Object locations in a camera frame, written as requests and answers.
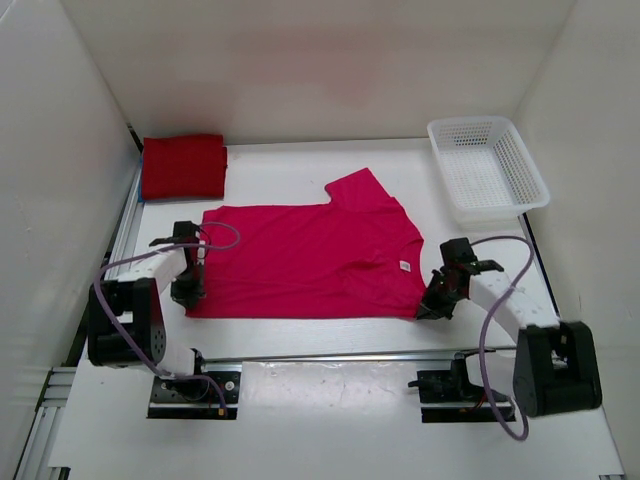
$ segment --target white table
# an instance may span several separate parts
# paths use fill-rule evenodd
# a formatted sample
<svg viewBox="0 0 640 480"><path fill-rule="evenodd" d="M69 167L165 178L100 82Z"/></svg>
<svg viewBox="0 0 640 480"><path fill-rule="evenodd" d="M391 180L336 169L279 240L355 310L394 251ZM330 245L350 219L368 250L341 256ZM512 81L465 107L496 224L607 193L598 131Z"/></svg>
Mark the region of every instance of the white table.
<svg viewBox="0 0 640 480"><path fill-rule="evenodd" d="M322 142L229 147L229 169L223 201L146 204L136 253L149 249L154 238L171 234L176 220L202 221L202 213L220 205L305 205L329 201L324 186L369 167L389 194L405 207L425 239L421 270L426 283L431 270L442 265L439 246L465 233L451 220L447 199L428 139ZM524 236L519 222L504 225L503 233ZM476 232L483 238L495 231ZM519 242L496 241L478 246L481 259L495 259L513 277L527 258ZM521 286L549 312L549 295L536 269ZM206 358L408 352L473 348L484 312L461 305L452 321L408 322L395 318L332 320L211 319L195 320L162 296L168 335L203 352ZM512 345L499 328L490 330L488 345Z"/></svg>
<svg viewBox="0 0 640 480"><path fill-rule="evenodd" d="M229 148L224 203L327 201L326 183L369 167L404 205L425 238L425 281L440 266L438 247L463 232L449 217L428 140L381 140ZM136 252L170 234L176 220L199 222L223 202L147 204ZM481 238L498 232L483 232ZM523 235L518 222L499 233ZM527 257L516 242L477 247L512 276ZM532 269L522 285L545 309L550 300ZM398 319L194 320L163 296L168 334L213 359L411 352L473 348L483 312L462 305L451 321ZM500 329L489 344L509 346ZM413 362L243 364L238 419L147 420L150 374L80 363L51 466L70 479L300 478L597 479L620 474L602 410L534 420L525 444L496 424L420 423L406 384Z"/></svg>

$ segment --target wire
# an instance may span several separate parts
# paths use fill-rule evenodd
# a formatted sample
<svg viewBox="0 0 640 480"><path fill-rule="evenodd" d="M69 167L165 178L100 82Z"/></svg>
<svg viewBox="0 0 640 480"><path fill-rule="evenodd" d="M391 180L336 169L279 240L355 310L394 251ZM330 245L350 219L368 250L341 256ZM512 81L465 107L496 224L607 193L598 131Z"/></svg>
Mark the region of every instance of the wire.
<svg viewBox="0 0 640 480"><path fill-rule="evenodd" d="M471 407L471 408L461 408L460 409L460 413L472 413L472 412L475 412L486 401L487 401L487 394L482 392L482 396L480 397L480 399L476 402L476 404L473 407Z"/></svg>
<svg viewBox="0 0 640 480"><path fill-rule="evenodd" d="M215 223L217 225L228 228L229 230L231 230L236 234L236 239L234 242L232 242L229 245L216 246L216 245L204 244L204 245L199 245L199 248L204 248L205 250L228 250L230 248L235 247L240 242L240 232L238 232L238 230L235 227L232 227L231 225L227 225L226 223L220 223L220 222L211 222L211 223ZM125 330L122 324L118 321L118 317L116 317L116 315L113 313L113 310L111 310L111 306L109 305L109 302L107 302L107 299L104 296L104 292L102 291L102 288L100 286L100 280L107 270L110 270L114 267L118 267L120 265L126 265L128 263L144 260L146 258L150 258L160 253L170 252L171 250L178 250L181 248L193 248L193 246L194 246L193 243L177 243L174 245L167 245L164 247L160 247L157 250L152 250L151 252L143 253L141 255L136 255L131 258L124 258L122 260L115 261L108 265L104 265L102 268L100 268L100 270L98 270L98 273L93 279L93 289L95 290L96 298L98 299L100 306L104 310L104 313L107 315L107 317L109 318L109 320L111 321L115 329L122 336L122 338L124 338L125 342L127 342L127 345L129 345L129 348L131 348L131 350L136 354L136 356L140 359L140 361L144 365L146 365L147 368L149 368L149 370L151 370L151 372L154 375L158 377L168 376L176 380L202 380L204 382L209 383L211 387L213 387L215 392L218 394L218 397L220 400L220 409L223 411L223 416L226 417L227 404L224 400L224 393L222 392L222 389L220 388L220 386L211 377L208 377L206 375L173 375L170 372L165 372L159 369L156 365L154 365L153 362L149 360L149 358L144 354L142 349L136 344L135 340L131 337L131 335L129 335L129 333Z"/></svg>
<svg viewBox="0 0 640 480"><path fill-rule="evenodd" d="M493 240L517 240L527 245L527 247L529 247L529 258L527 259L527 263L525 263L524 267L522 267L522 270L520 270L518 275L516 275L516 277L513 279L513 281L509 285L509 288L507 288L506 292L504 292L502 296L498 298L498 300L496 300L495 303L491 306L491 308L487 311L487 316L484 318L484 322L482 323L482 329L480 330L480 343L478 347L479 348L478 360L480 362L480 375L482 377L482 385L484 387L484 392L487 395L487 400L489 401L489 406L491 407L491 411L493 412L493 415L496 417L496 420L498 421L498 423L500 423L504 431L507 432L511 438L519 442L524 442L529 436L529 420L527 419L527 416L522 413L522 410L520 409L520 406L517 404L515 399L512 399L514 407L518 409L518 412L520 413L520 417L522 418L522 433L517 434L511 429L511 427L503 417L502 413L500 412L500 409L496 404L496 399L493 396L491 385L489 384L489 374L487 372L487 358L486 358L485 344L487 342L487 332L489 331L489 325L491 324L491 320L493 319L493 316L498 311L500 306L511 296L516 286L518 285L518 282L522 279L524 274L527 273L527 270L529 270L529 268L533 264L535 252L533 250L533 246L528 241L526 241L524 238L516 237L515 235L497 235L495 237L483 238L482 240L478 240L471 243L471 246L479 245L481 243L490 242Z"/></svg>
<svg viewBox="0 0 640 480"><path fill-rule="evenodd" d="M226 228L228 230L231 230L231 232L233 232L233 234L236 236L236 239L233 242L231 242L229 245L225 245L224 246L224 250L228 250L230 248L233 248L236 245L238 245L238 243L240 243L240 232L238 231L238 229L236 227L233 227L233 226L231 226L231 225L229 225L227 223L224 223L224 222L204 222L204 223L201 223L199 225L200 231L204 230L202 227L208 227L208 226L224 227L224 228ZM205 235L207 237L209 237L209 234L207 232L204 232L204 233L205 233Z"/></svg>

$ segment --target white panel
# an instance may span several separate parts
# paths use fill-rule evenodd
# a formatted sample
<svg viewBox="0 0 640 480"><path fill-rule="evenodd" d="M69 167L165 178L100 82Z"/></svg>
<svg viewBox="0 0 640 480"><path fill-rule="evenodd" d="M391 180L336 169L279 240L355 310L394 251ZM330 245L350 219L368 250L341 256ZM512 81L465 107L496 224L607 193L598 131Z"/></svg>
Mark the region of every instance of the white panel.
<svg viewBox="0 0 640 480"><path fill-rule="evenodd" d="M578 1L517 121L551 190L530 218L553 290L594 331L607 418L638 476L639 19L636 0Z"/></svg>
<svg viewBox="0 0 640 480"><path fill-rule="evenodd" d="M602 410L531 421L421 423L416 366L244 363L235 421L148 420L151 375L82 362L52 466L71 480L585 480L620 474Z"/></svg>
<svg viewBox="0 0 640 480"><path fill-rule="evenodd" d="M423 136L511 116L573 0L63 0L145 136Z"/></svg>
<svg viewBox="0 0 640 480"><path fill-rule="evenodd" d="M0 478L66 356L134 167L62 7L15 2L0 20Z"/></svg>
<svg viewBox="0 0 640 480"><path fill-rule="evenodd" d="M226 205L312 205L326 203L324 186L368 167L387 191L405 207L425 239L421 270L425 282L431 270L442 265L439 246L464 236L448 210L435 159L427 139L366 140L229 148L224 201L147 203L144 207L136 253L166 237L177 220L202 221L205 210ZM507 233L523 236L517 221L506 223ZM484 238L495 231L475 232ZM520 242L488 242L476 247L480 258L500 262L513 278L527 259ZM535 269L525 275L522 287L543 306L550 300ZM161 297L168 335L206 358L255 358L415 350L477 348L484 311L461 303L453 320L409 322L397 318L349 319L192 319L184 308ZM489 330L488 345L512 345L498 326Z"/></svg>

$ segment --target black clamp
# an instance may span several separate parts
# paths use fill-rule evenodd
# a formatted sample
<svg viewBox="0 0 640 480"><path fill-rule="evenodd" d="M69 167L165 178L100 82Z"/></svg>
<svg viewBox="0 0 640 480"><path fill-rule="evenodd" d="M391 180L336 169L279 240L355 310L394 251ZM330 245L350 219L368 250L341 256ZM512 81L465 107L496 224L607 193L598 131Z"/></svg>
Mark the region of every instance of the black clamp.
<svg viewBox="0 0 640 480"><path fill-rule="evenodd" d="M173 235L166 238L156 238L149 246L163 244L193 244L194 248L185 248L187 269L178 275L171 283L171 299L184 308L194 308L204 297L204 265L198 263L198 233L200 227L193 222L175 222Z"/></svg>
<svg viewBox="0 0 640 480"><path fill-rule="evenodd" d="M478 260L468 238L454 238L440 245L444 265L433 270L433 277L420 301L416 318L437 320L451 318L460 300L469 298L469 280L472 275L495 270L503 272L494 260Z"/></svg>

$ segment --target shirt sleeve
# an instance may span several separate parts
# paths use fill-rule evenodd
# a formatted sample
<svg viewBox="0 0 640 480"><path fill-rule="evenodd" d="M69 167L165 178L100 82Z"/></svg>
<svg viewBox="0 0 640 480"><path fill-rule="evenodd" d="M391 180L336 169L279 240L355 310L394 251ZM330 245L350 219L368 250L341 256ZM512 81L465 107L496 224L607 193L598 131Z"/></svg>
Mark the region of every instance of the shirt sleeve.
<svg viewBox="0 0 640 480"><path fill-rule="evenodd" d="M332 203L352 212L371 212L395 204L368 168L328 183L325 190Z"/></svg>

